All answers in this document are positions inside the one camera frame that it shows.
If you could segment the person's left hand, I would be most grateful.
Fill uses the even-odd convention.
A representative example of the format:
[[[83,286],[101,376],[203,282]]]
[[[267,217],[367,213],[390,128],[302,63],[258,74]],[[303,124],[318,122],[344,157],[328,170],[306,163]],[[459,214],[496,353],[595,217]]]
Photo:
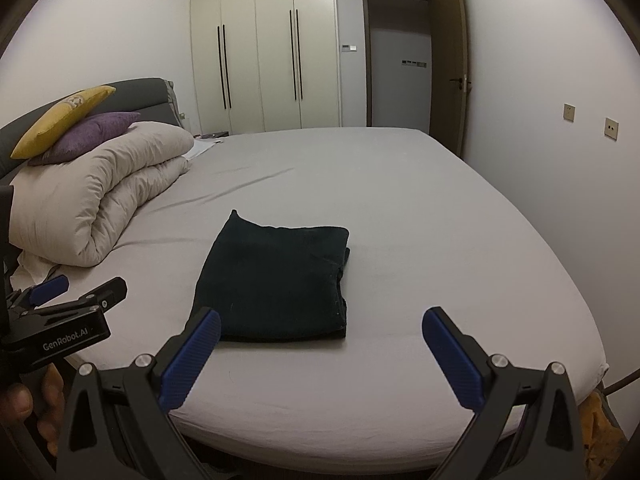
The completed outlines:
[[[35,400],[44,405],[37,422],[38,432],[47,442],[48,452],[56,457],[63,427],[65,396],[63,377],[54,364],[47,367],[36,392],[23,384],[15,384],[1,393],[1,425],[11,427],[24,422],[34,411]]]

